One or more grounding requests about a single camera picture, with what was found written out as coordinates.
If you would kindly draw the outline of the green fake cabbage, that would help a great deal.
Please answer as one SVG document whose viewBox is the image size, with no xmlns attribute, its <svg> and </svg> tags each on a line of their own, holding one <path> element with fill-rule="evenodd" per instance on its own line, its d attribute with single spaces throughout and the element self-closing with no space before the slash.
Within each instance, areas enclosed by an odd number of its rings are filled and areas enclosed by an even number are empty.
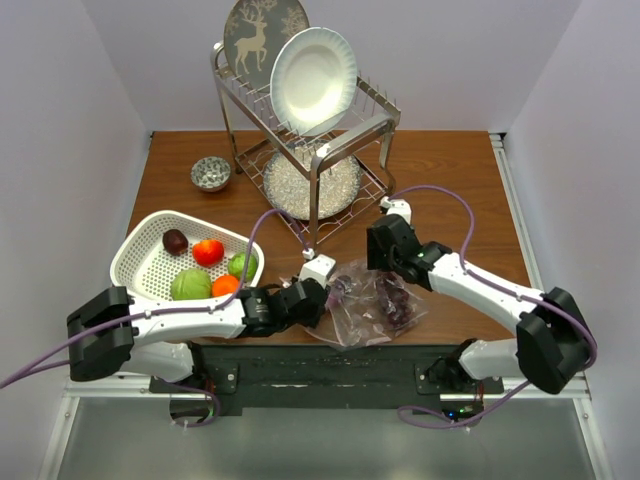
<svg viewBox="0 0 640 480">
<path fill-rule="evenodd" d="M 186 269 L 173 279 L 170 295 L 174 301 L 208 299 L 211 297 L 211 288 L 211 278 L 206 271 Z"/>
</svg>

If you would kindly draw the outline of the clear zip top bag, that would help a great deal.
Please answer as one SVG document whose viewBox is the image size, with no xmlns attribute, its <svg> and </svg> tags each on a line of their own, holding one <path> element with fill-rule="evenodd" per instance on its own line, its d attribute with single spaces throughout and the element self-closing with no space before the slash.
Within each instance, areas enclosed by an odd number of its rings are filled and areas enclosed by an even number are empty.
<svg viewBox="0 0 640 480">
<path fill-rule="evenodd" d="M 378 275 L 384 273 L 394 275 L 409 292 L 413 315 L 411 321 L 400 329 L 389 327 L 386 316 L 378 305 L 374 281 Z M 341 275 L 352 278 L 353 291 L 340 303 L 326 302 L 325 313 L 317 327 L 304 329 L 311 337 L 335 349 L 346 351 L 390 342 L 418 325 L 428 313 L 425 300 L 413 293 L 399 275 L 393 272 L 370 271 L 364 259 L 339 266 L 330 279 L 330 288 L 333 281 Z"/>
</svg>

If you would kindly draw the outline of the small green fake vegetable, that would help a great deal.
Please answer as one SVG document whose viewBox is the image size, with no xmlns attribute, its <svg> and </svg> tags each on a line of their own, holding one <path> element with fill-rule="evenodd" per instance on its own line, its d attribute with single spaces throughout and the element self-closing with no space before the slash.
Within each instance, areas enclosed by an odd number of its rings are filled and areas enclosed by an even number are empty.
<svg viewBox="0 0 640 480">
<path fill-rule="evenodd" d="M 245 252 L 235 254 L 228 263 L 228 274 L 234 275 L 238 279 L 244 271 L 245 263 L 248 263 L 247 271 L 245 275 L 245 281 L 250 282 L 254 279 L 258 270 L 258 259 L 253 255 L 247 255 Z"/>
</svg>

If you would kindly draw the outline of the red fake grape bunch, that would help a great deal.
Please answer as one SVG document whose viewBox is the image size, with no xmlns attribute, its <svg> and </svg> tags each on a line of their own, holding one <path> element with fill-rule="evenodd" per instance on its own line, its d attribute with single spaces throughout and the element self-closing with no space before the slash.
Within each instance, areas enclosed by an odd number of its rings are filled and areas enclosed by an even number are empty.
<svg viewBox="0 0 640 480">
<path fill-rule="evenodd" d="M 409 292 L 402 282 L 391 274 L 380 274 L 374 281 L 380 311 L 386 316 L 387 324 L 392 329 L 406 326 L 413 315 L 409 303 Z"/>
</svg>

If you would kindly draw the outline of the purple fake eggplant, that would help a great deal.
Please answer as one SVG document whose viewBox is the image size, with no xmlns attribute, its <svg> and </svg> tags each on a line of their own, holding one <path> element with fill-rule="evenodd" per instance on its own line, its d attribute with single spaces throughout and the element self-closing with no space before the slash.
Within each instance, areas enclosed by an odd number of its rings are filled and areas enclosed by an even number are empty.
<svg viewBox="0 0 640 480">
<path fill-rule="evenodd" d="M 340 303 L 346 296 L 348 296 L 354 288 L 354 281 L 350 276 L 341 275 L 337 277 L 331 284 L 329 295 L 327 298 L 328 304 Z"/>
</svg>

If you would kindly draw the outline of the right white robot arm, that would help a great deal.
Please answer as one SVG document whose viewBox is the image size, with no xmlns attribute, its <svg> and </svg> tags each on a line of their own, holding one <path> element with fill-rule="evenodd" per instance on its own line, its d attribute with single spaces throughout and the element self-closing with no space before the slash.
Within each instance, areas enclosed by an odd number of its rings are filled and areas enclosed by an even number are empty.
<svg viewBox="0 0 640 480">
<path fill-rule="evenodd" d="M 523 287 L 466 266 L 438 242 L 421 243 L 399 214 L 367 229 L 367 267 L 392 272 L 409 284 L 459 300 L 513 333 L 499 341 L 468 339 L 425 371 L 433 383 L 469 392 L 481 380 L 523 377 L 558 394 L 592 360 L 595 343 L 573 296 Z"/>
</svg>

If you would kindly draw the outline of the orange fake tomato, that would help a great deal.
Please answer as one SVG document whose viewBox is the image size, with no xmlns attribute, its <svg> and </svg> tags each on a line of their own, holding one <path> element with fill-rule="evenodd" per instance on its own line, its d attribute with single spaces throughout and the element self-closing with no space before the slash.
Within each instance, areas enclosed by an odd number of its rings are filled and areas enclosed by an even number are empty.
<svg viewBox="0 0 640 480">
<path fill-rule="evenodd" d="M 218 240 L 205 239 L 194 244 L 191 253 L 198 265 L 212 267 L 224 259 L 225 247 Z"/>
</svg>

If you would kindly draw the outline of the dark red fake fruit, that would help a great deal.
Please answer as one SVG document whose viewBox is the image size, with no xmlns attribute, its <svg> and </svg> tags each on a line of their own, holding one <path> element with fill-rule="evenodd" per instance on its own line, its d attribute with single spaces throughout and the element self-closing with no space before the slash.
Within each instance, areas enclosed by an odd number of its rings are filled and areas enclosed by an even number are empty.
<svg viewBox="0 0 640 480">
<path fill-rule="evenodd" d="M 189 248 L 186 236 L 178 229 L 169 229 L 162 236 L 164 250 L 172 256 L 180 256 Z"/>
</svg>

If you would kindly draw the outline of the fake orange fruit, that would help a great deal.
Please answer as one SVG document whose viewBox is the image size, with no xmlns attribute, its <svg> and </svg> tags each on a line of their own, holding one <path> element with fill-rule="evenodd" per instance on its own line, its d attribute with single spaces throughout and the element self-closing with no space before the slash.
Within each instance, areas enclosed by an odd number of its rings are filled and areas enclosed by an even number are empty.
<svg viewBox="0 0 640 480">
<path fill-rule="evenodd" d="M 212 282 L 211 295 L 213 297 L 229 295 L 234 293 L 239 286 L 240 281 L 234 275 L 221 275 Z"/>
</svg>

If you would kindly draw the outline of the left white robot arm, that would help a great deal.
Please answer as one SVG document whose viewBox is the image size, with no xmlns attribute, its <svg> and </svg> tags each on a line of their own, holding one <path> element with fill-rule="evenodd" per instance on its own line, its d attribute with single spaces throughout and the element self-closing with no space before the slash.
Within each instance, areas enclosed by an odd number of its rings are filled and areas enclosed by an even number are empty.
<svg viewBox="0 0 640 480">
<path fill-rule="evenodd" d="M 326 284 L 307 278 L 283 288 L 248 287 L 217 299 L 158 303 L 110 287 L 67 318 L 70 377 L 100 380 L 119 372 L 200 390 L 207 368 L 188 341 L 266 338 L 299 324 L 314 327 L 324 314 Z"/>
</svg>

